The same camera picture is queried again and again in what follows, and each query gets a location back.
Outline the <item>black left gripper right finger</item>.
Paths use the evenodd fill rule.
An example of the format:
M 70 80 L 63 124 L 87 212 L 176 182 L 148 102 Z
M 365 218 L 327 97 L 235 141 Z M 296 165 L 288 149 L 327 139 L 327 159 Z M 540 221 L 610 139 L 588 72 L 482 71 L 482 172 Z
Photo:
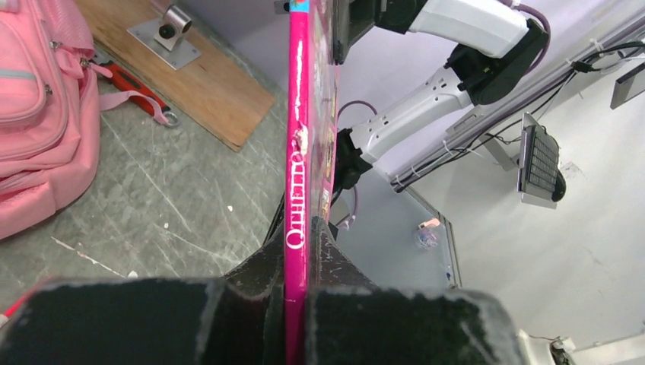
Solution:
M 516 328 L 489 294 L 378 287 L 315 218 L 304 330 L 307 364 L 521 364 Z

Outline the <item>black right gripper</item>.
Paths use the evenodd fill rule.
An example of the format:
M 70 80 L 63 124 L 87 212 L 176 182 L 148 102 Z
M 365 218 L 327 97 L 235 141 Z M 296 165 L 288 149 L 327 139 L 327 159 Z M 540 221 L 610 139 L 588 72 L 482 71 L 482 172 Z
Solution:
M 332 16 L 332 50 L 336 65 L 343 65 L 350 48 L 374 28 L 386 9 L 386 1 L 335 0 Z

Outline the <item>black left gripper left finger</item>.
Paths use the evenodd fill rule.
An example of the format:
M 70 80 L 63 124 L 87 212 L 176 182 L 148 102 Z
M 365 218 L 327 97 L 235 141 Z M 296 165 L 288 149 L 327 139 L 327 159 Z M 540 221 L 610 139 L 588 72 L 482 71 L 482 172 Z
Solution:
M 1 331 L 3 364 L 264 364 L 284 357 L 280 241 L 219 278 L 48 281 Z

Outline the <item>pink book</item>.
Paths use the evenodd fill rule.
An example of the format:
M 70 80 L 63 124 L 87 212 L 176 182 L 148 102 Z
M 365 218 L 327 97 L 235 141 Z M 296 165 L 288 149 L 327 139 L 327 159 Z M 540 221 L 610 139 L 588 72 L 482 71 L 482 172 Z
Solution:
M 304 362 L 311 231 L 329 219 L 337 129 L 334 1 L 290 1 L 284 192 L 285 358 Z

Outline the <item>pink student backpack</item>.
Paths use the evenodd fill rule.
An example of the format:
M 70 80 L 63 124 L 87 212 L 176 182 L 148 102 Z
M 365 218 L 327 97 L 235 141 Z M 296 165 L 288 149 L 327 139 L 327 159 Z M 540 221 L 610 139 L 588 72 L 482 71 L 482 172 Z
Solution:
M 1 3 L 1 235 L 53 216 L 100 154 L 94 39 L 73 1 Z

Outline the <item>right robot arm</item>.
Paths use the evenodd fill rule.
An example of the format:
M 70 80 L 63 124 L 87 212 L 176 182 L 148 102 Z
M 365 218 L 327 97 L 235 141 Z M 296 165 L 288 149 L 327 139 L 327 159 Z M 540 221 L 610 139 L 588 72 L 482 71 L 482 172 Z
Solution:
M 342 129 L 336 142 L 333 192 L 353 188 L 391 148 L 444 116 L 503 99 L 544 58 L 551 25 L 519 1 L 336 1 L 336 65 L 373 28 L 426 33 L 456 45 L 423 84 L 372 119 Z

